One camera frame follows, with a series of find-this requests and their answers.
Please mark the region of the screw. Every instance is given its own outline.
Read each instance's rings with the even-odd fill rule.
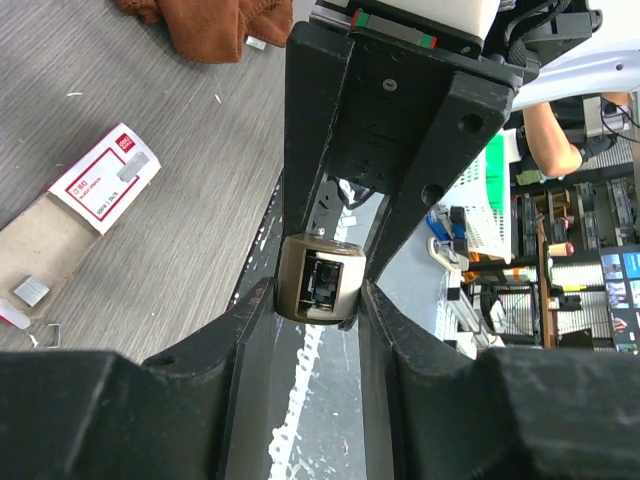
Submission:
[[[364,49],[369,53],[376,53],[378,50],[380,50],[380,47],[378,47],[378,45],[375,43],[367,43],[365,44]]]
[[[393,78],[387,78],[382,82],[382,88],[387,92],[395,92],[398,89],[398,84]]]
[[[400,50],[398,52],[392,53],[391,58],[393,58],[396,62],[401,62],[406,57],[406,54]]]

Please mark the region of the shelf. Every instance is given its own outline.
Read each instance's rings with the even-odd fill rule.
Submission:
[[[549,211],[549,225],[553,228],[553,224],[556,221],[555,214],[553,213],[553,194],[549,192],[545,192],[545,197],[547,197],[547,209]]]
[[[611,182],[606,182],[607,186],[607,200],[609,202],[609,213],[611,213],[611,220],[613,223],[614,235],[616,237],[616,245],[622,246],[622,239],[620,238],[620,220],[618,218],[618,209],[616,208],[616,200],[613,194],[613,187]]]
[[[578,185],[580,197],[582,198],[582,207],[585,212],[593,212],[595,210],[595,201],[593,198],[593,186],[590,183],[581,183]]]
[[[536,254],[536,208],[531,197],[522,197],[522,249],[524,255]]]
[[[580,232],[582,233],[582,247],[584,250],[587,250],[589,246],[587,245],[587,226],[584,222],[584,205],[582,204],[582,194],[580,193],[580,185],[576,186],[576,198],[578,203],[578,217],[580,218]]]
[[[616,230],[617,243],[619,246],[634,243],[635,226],[627,188],[621,179],[611,180],[610,184],[612,203],[615,208],[614,218],[618,220],[618,228]]]
[[[600,235],[598,233],[598,221],[596,212],[585,212],[584,214],[585,233],[587,237],[587,249],[597,250],[600,248]]]

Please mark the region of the small metal plate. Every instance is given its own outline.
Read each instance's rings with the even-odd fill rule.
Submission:
[[[49,288],[37,278],[29,275],[18,284],[13,293],[30,307],[35,307],[49,293]]]
[[[136,178],[138,172],[142,170],[147,163],[149,163],[149,157],[147,157],[143,152],[136,153],[131,160],[127,162],[127,164],[120,169],[118,172],[118,177],[125,183],[129,183],[131,180]]]
[[[253,48],[257,48],[258,50],[264,50],[267,48],[267,42],[263,42],[262,40],[255,37],[247,37],[247,45]]]

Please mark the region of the black cable bundle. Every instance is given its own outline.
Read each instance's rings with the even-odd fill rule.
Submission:
[[[631,122],[631,124],[632,124],[634,127],[636,127],[636,128],[639,128],[639,129],[640,129],[640,125],[638,125],[638,123],[637,123],[633,118],[631,118],[631,115],[629,115],[625,110],[623,110],[623,109],[622,109],[620,106],[618,106],[618,105],[615,105],[615,109],[616,109],[616,112],[619,110],[619,111],[622,113],[622,115],[623,115],[627,120],[629,120],[629,122]],[[633,138],[627,137],[627,136],[622,135],[622,134],[620,134],[620,133],[618,133],[618,132],[614,132],[614,131],[613,131],[613,129],[612,129],[612,128],[607,124],[607,122],[605,121],[605,119],[604,119],[604,113],[605,113],[605,108],[601,108],[601,109],[600,109],[600,120],[602,121],[602,126],[604,126],[604,128],[605,128],[605,129],[607,129],[607,130],[609,131],[609,133],[611,133],[612,135],[614,135],[614,136],[616,137],[616,139],[622,138],[623,140],[627,140],[628,142],[632,142],[632,143],[639,143],[639,144],[640,144],[640,142],[639,142],[638,140],[635,140],[635,139],[633,139]]]
[[[512,65],[525,67],[527,47],[522,38],[528,32],[553,21],[570,5],[571,0],[523,0],[514,11],[515,18],[505,32],[508,44],[507,61]]]

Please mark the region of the red marking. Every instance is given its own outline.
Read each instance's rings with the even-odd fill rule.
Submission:
[[[100,142],[102,142],[102,140],[107,138],[116,129],[116,127],[118,125],[119,124],[115,124],[114,126],[112,126],[109,129],[109,131],[107,131],[104,135],[102,135],[102,137],[100,137],[100,140],[98,140],[96,143],[94,143],[91,148],[85,150],[84,154],[80,157],[80,160],[82,160],[84,157],[86,157],[87,154],[96,147],[96,145],[98,145]],[[60,175],[58,175],[58,177],[53,182],[51,182],[47,187],[45,187],[44,190],[42,190],[42,193],[47,193],[51,189],[51,187],[53,187],[58,182],[58,180],[60,180],[60,178],[62,178],[62,176],[69,170],[69,168],[71,168],[76,163],[78,163],[78,162],[67,163],[67,165],[69,165],[69,166],[68,167],[65,166],[66,168],[64,169],[64,171]]]
[[[356,22],[358,21],[358,17],[360,16],[360,14],[362,13],[362,9],[359,8],[358,10],[356,10],[356,14],[353,16],[353,18],[351,19],[351,26],[355,27],[356,26]]]
[[[84,175],[85,175],[89,170],[91,170],[91,169],[93,168],[93,166],[94,166],[96,163],[98,163],[98,162],[102,159],[102,157],[104,157],[104,156],[105,156],[107,153],[109,153],[109,152],[113,153],[113,154],[115,155],[115,157],[116,157],[118,160],[120,160],[120,162],[122,162],[122,164],[123,164],[123,165],[126,165],[126,162],[125,162],[124,160],[122,160],[122,159],[121,159],[121,158],[116,154],[116,152],[114,152],[114,151],[113,151],[113,149],[112,149],[111,147],[109,147],[109,148],[107,148],[104,152],[102,152],[102,154],[101,154],[98,158],[96,158],[96,159],[93,161],[93,163],[91,163],[91,165],[89,165],[89,166],[84,170],[84,172],[82,172],[80,175],[78,175],[78,176],[76,177],[76,179],[75,179],[73,182],[71,182],[71,183],[69,184],[69,186],[65,189],[65,192],[67,192],[67,193],[71,196],[71,198],[73,198],[76,202],[78,202],[80,205],[82,205],[82,207],[83,207],[87,212],[89,212],[93,217],[95,217],[95,218],[96,218],[96,220],[98,220],[99,222],[102,222],[105,218],[107,218],[107,215],[109,215],[109,212],[111,212],[111,210],[113,210],[113,209],[115,208],[115,206],[120,202],[120,200],[122,200],[122,199],[124,198],[124,196],[127,194],[127,192],[133,188],[133,186],[136,184],[136,182],[137,182],[138,180],[140,180],[140,177],[139,177],[138,175],[136,175],[136,179],[135,179],[133,182],[131,182],[131,184],[127,187],[127,189],[126,189],[124,192],[122,192],[122,193],[120,194],[120,196],[118,197],[118,199],[117,199],[115,202],[113,202],[113,203],[111,204],[111,206],[107,209],[107,211],[106,211],[106,212],[104,212],[104,215],[102,215],[102,217],[99,217],[99,216],[97,216],[95,213],[93,213],[93,211],[92,211],[89,207],[87,207],[84,203],[82,203],[82,200],[80,200],[80,199],[79,199],[78,197],[76,197],[73,193],[71,193],[71,192],[70,192],[70,190],[72,190],[72,189],[73,189],[73,187],[74,187],[74,185],[75,185],[76,183],[78,183],[78,180],[80,180],[80,179],[81,179],[81,178],[82,178],[82,177],[83,177],[83,176],[84,176]]]
[[[136,146],[133,140],[131,140],[131,138],[129,138],[129,135],[127,135],[126,133],[120,135],[116,140],[116,143],[124,153],[128,153],[129,150]]]

